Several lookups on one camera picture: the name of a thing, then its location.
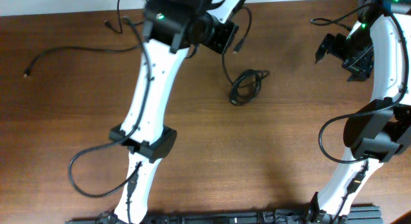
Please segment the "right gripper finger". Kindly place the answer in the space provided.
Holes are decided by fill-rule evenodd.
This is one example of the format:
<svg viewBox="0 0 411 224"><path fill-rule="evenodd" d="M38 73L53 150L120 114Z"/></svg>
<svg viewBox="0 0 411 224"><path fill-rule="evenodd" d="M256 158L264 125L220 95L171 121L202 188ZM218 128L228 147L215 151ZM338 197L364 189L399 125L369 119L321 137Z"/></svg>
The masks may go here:
<svg viewBox="0 0 411 224"><path fill-rule="evenodd" d="M331 45L334 42L334 36L330 33L328 33L324 39L322 40L322 42L320 43L320 46L318 47L316 53L315 53L315 63L317 64L318 62L320 62L326 52L328 51L328 49L331 47Z"/></svg>
<svg viewBox="0 0 411 224"><path fill-rule="evenodd" d="M369 79L369 73L360 72L360 73L352 73L347 82L365 82Z"/></svg>

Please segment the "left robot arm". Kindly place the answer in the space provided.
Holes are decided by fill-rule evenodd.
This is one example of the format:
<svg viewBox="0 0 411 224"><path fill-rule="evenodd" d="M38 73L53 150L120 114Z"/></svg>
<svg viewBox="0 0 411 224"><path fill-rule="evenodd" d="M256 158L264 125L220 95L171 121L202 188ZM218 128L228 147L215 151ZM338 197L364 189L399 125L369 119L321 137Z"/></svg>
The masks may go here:
<svg viewBox="0 0 411 224"><path fill-rule="evenodd" d="M128 148L127 182L110 223L140 223L148 210L155 172L177 138L164 115L177 72L192 45L223 53L238 27L229 21L245 0L149 0L137 37L141 66L125 120L110 131Z"/></svg>

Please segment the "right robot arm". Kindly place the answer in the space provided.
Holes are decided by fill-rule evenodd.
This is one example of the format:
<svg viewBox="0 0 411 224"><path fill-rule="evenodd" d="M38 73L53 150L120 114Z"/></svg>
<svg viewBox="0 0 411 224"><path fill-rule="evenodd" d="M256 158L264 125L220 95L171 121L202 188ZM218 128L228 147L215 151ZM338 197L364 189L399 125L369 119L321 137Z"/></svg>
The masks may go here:
<svg viewBox="0 0 411 224"><path fill-rule="evenodd" d="M316 61L333 55L349 80L373 80L370 102L344 116L344 154L311 199L303 223L379 223L353 201L371 175L410 146L410 0L358 0L348 34L327 34Z"/></svg>

